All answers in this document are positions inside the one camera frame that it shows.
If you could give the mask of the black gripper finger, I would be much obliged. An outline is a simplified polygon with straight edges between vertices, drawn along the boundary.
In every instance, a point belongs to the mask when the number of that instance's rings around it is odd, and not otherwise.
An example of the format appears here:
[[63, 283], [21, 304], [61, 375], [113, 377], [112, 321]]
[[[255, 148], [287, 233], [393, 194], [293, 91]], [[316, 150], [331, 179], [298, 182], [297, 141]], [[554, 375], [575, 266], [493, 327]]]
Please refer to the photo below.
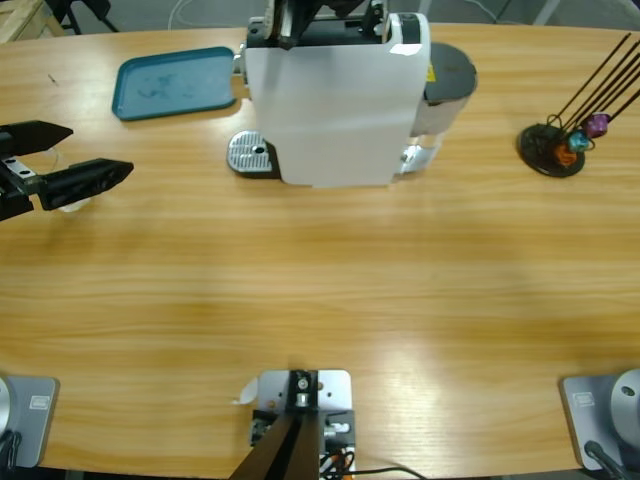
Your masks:
[[1, 126], [1, 157], [42, 152], [57, 145], [74, 131], [61, 125], [31, 120]]
[[271, 38], [278, 29], [281, 10], [280, 0], [266, 0], [264, 14], [264, 38]]
[[295, 47], [312, 20], [312, 1], [284, 1], [281, 9], [280, 47], [284, 50]]
[[38, 197], [50, 211], [100, 195], [123, 182], [134, 170], [126, 161], [98, 158], [40, 177]]

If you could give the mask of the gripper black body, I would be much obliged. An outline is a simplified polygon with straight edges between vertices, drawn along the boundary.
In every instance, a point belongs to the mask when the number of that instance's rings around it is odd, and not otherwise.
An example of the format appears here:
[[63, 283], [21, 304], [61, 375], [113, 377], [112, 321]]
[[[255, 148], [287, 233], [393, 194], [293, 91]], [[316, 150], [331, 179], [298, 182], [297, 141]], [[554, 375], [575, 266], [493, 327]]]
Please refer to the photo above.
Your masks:
[[361, 0], [308, 0], [303, 3], [302, 18], [306, 23], [311, 22], [323, 7], [331, 9], [338, 18], [344, 18], [360, 4]]
[[30, 200], [39, 190], [41, 178], [15, 156], [1, 157], [1, 220], [34, 210]]

